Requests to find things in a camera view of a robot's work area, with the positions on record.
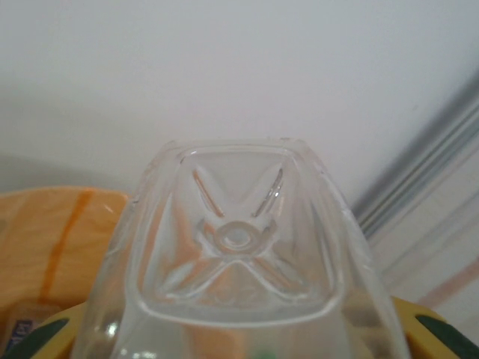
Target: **clear plastic bottle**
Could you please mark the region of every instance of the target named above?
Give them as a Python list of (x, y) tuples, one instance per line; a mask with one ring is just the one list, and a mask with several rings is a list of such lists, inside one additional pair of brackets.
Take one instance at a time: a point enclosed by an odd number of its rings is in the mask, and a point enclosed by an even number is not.
[(115, 230), (73, 358), (408, 358), (367, 243), (301, 141), (172, 143)]

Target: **white wall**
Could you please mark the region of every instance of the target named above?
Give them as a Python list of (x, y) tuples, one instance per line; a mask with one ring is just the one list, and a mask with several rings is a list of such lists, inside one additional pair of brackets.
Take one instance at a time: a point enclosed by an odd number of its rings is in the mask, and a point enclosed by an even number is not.
[(304, 138), (350, 203), (477, 71), (479, 2), (0, 0), (0, 189)]

